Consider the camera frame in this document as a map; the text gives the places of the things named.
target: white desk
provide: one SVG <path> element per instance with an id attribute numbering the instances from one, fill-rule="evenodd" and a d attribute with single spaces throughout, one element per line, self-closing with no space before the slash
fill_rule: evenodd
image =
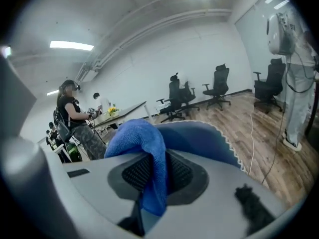
<path id="1" fill-rule="evenodd" d="M 61 144 L 59 147 L 57 147 L 57 148 L 54 149 L 53 151 L 54 151 L 55 153 L 57 153 L 57 154 L 58 154 L 60 151 L 63 151 L 64 154 L 66 155 L 66 157 L 67 157 L 68 159 L 70 159 L 70 161 L 72 162 L 69 153 L 68 153 L 68 152 L 65 150 L 65 148 L 64 148 L 64 144 Z"/>
<path id="2" fill-rule="evenodd" d="M 139 103 L 137 105 L 134 105 L 132 107 L 129 107 L 125 110 L 120 111 L 119 115 L 117 115 L 116 117 L 108 118 L 107 120 L 94 125 L 93 129 L 94 130 L 105 129 L 106 127 L 108 127 L 111 124 L 116 124 L 116 126 L 118 127 L 119 124 L 122 124 L 125 121 L 132 119 L 131 113 L 141 106 L 144 106 L 144 109 L 145 109 L 145 111 L 150 119 L 150 123 L 154 124 L 153 118 L 149 112 L 149 109 L 147 108 L 146 101 L 145 101 L 145 102 Z"/>

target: shoe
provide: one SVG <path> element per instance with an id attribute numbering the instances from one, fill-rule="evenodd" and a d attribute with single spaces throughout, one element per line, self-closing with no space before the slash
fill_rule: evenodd
<path id="1" fill-rule="evenodd" d="M 285 131 L 283 132 L 283 134 L 281 135 L 283 138 L 287 137 L 287 129 L 285 129 Z"/>
<path id="2" fill-rule="evenodd" d="M 287 140 L 287 138 L 284 139 L 283 144 L 296 152 L 301 151 L 301 148 L 302 148 L 300 142 L 291 143 Z"/>

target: blue towel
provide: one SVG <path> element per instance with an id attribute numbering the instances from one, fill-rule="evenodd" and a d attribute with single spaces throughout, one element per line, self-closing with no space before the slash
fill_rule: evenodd
<path id="1" fill-rule="evenodd" d="M 163 137 L 157 128 L 144 119 L 132 119 L 119 126 L 104 154 L 104 158 L 141 151 L 153 155 L 154 174 L 144 189 L 142 208 L 156 216 L 162 216 L 166 209 L 165 150 Z"/>

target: backpack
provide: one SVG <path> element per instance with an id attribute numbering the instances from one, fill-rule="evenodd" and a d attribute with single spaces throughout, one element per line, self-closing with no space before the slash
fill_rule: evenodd
<path id="1" fill-rule="evenodd" d="M 69 142 L 69 140 L 72 137 L 72 132 L 70 131 L 69 127 L 66 126 L 65 121 L 58 107 L 56 107 L 55 111 L 53 112 L 53 123 L 62 141 Z"/>

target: white shoe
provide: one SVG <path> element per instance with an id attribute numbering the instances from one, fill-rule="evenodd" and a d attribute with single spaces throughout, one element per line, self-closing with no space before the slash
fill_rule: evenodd
<path id="1" fill-rule="evenodd" d="M 297 142 L 297 144 L 290 143 L 286 138 L 283 140 L 283 144 L 296 152 L 301 151 L 302 148 L 300 142 Z"/>

